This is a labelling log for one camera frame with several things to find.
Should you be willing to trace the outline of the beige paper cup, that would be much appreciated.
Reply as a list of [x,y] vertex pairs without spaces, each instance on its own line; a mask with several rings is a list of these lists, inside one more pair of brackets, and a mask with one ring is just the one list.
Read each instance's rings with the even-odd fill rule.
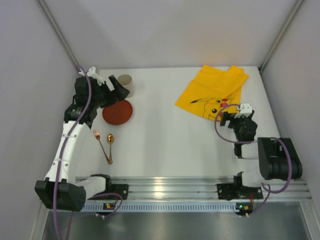
[[117,78],[118,82],[127,90],[130,91],[127,98],[131,98],[134,94],[133,79],[129,74],[122,74]]

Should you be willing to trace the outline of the yellow pikachu cloth placemat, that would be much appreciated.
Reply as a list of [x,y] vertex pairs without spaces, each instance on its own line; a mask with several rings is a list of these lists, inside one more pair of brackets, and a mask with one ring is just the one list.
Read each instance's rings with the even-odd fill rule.
[[236,113],[235,104],[241,103],[242,87],[249,75],[243,68],[232,65],[228,70],[220,70],[204,65],[188,84],[175,105],[204,119],[221,120],[219,111],[227,108]]

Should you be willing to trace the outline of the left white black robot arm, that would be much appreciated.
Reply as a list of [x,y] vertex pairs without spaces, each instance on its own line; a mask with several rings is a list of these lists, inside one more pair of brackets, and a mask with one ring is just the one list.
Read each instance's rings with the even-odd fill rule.
[[92,132],[97,110],[125,100],[130,93],[114,75],[108,79],[113,90],[105,81],[99,82],[92,76],[80,76],[75,81],[75,95],[64,112],[63,132],[55,158],[44,179],[38,180],[34,187],[47,209],[79,212],[86,200],[120,198],[113,191],[109,175],[95,173],[76,181],[79,163],[91,163],[96,157],[89,147],[97,142]]

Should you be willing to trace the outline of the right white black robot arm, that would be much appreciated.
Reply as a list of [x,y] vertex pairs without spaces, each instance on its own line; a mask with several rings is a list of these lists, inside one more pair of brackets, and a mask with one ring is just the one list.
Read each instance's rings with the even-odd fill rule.
[[262,190],[267,188],[268,181],[284,181],[284,186],[278,190],[281,193],[291,180],[302,176],[303,167],[292,140],[256,137],[258,125],[252,119],[254,113],[254,110],[240,110],[239,113],[225,111],[219,114],[219,125],[227,125],[235,134],[234,155],[238,159],[257,161],[257,166],[253,169],[233,176],[232,183],[217,185],[220,200],[259,200],[263,198]]

